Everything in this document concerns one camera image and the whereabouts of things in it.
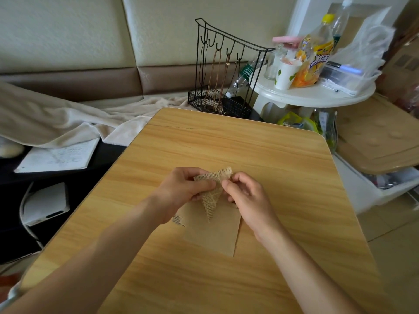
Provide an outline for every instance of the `wooden table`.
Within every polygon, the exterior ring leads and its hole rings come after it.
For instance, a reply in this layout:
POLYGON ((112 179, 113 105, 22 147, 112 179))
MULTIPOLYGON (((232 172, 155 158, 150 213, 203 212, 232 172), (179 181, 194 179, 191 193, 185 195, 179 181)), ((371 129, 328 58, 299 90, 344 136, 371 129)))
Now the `wooden table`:
MULTIPOLYGON (((97 238, 176 166, 231 166, 254 176, 286 228, 334 280, 370 313, 392 312, 320 135, 174 108, 160 110, 134 139, 27 271, 22 290, 97 238)), ((154 231, 99 312, 301 312, 243 221, 233 258, 182 240, 183 231, 172 222, 154 231)))

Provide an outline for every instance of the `cardboard box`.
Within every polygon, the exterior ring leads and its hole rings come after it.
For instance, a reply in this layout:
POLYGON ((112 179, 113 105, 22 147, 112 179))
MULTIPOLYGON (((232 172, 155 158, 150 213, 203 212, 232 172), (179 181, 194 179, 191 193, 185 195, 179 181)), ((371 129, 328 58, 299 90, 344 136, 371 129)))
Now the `cardboard box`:
POLYGON ((393 103, 401 103, 419 86, 419 37, 413 36, 400 47, 377 79, 377 92, 393 103))

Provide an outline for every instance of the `white blanket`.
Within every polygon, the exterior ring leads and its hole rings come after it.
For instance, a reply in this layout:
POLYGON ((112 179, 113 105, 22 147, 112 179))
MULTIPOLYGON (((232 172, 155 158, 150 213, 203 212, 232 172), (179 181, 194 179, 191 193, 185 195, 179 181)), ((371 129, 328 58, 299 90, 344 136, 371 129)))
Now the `white blanket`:
POLYGON ((94 108, 0 82, 0 136, 36 147, 65 147, 98 137, 128 146, 164 107, 193 109, 186 97, 94 108))

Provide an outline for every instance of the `forearm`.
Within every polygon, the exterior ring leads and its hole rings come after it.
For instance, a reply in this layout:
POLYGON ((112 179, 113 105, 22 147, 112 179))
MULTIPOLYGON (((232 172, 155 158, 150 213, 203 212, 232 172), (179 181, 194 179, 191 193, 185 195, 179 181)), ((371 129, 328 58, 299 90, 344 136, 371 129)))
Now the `forearm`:
POLYGON ((263 244, 304 313, 364 313, 284 228, 272 232, 263 244))
POLYGON ((16 301, 11 313, 96 313, 151 232, 153 198, 147 198, 66 264, 16 301))

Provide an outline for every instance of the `person's right hand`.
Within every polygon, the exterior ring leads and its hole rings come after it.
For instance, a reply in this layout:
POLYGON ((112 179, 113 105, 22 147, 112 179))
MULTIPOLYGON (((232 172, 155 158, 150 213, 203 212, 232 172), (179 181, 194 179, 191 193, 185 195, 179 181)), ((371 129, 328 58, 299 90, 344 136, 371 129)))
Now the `person's right hand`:
POLYGON ((263 243, 272 232, 282 228, 263 186, 244 172, 236 173, 221 183, 228 200, 234 201, 244 221, 263 243))

